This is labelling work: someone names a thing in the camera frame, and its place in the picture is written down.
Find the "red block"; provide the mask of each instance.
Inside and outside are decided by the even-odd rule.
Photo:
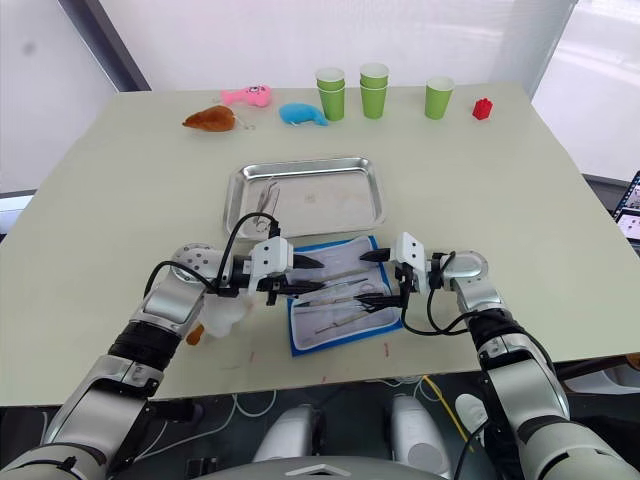
[[[488,98],[480,99],[476,102],[476,106],[473,109],[473,116],[478,120],[484,120],[489,117],[491,107],[493,107],[493,103],[491,103]]]

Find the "stainless steel tray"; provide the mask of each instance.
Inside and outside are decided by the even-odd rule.
[[[263,211],[282,235],[368,230],[384,221],[379,180],[361,157],[247,165],[229,179],[224,225],[231,233],[246,213]],[[267,238],[266,219],[249,219],[238,238]]]

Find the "stacked green cups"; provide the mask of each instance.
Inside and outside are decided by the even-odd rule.
[[[344,118],[344,72],[339,68],[321,68],[316,72],[322,109],[327,120]]]
[[[444,117],[454,87],[455,83],[449,77],[433,77],[427,80],[424,114],[434,120]]]
[[[389,68],[382,63],[366,63],[360,67],[362,111],[367,118],[380,118],[389,83]]]

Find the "white table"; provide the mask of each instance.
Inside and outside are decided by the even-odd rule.
[[[0,405],[63,402],[124,328],[158,261],[189,242],[224,245],[232,172],[344,154],[375,164],[387,211],[373,232],[381,245],[406,230],[428,249],[481,252],[516,319],[554,360],[637,350],[640,261],[524,92],[459,87],[441,121],[423,115],[423,95],[390,90],[372,121],[349,90],[346,118],[322,128],[285,125],[276,112],[291,101],[319,105],[315,91],[276,90],[270,108],[234,107],[254,131],[227,133],[181,126],[212,92],[116,96],[0,246]],[[471,110],[485,96],[494,109],[480,122]],[[157,396],[478,368],[468,336],[405,331],[294,359],[284,304],[256,308],[224,339],[183,344]],[[424,306],[412,299],[410,322],[424,321]],[[434,311],[442,324],[452,319],[454,295],[439,292]]]

